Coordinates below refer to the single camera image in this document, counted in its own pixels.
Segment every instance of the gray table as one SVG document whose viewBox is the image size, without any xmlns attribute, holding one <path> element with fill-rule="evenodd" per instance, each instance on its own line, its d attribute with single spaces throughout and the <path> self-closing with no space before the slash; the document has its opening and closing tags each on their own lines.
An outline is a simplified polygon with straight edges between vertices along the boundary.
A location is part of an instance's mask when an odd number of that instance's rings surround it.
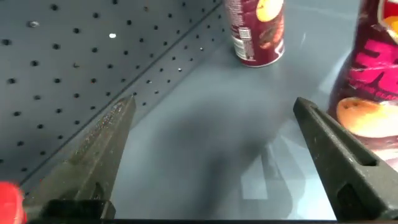
<svg viewBox="0 0 398 224">
<path fill-rule="evenodd" d="M 131 130 L 117 217 L 335 219 L 292 107 L 326 108 L 358 4 L 287 1 L 286 53 L 268 67 L 242 66 L 229 41 L 215 49 Z"/>
</svg>

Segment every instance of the perforated metal panel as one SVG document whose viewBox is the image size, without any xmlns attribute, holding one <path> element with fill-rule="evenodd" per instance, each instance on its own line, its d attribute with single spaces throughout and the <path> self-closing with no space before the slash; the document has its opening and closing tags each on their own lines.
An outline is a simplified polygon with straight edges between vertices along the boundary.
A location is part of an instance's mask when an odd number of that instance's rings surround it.
<svg viewBox="0 0 398 224">
<path fill-rule="evenodd" d="M 123 95 L 136 96 L 137 123 L 226 37 L 220 4 L 0 1 L 0 179 L 34 185 Z"/>
</svg>

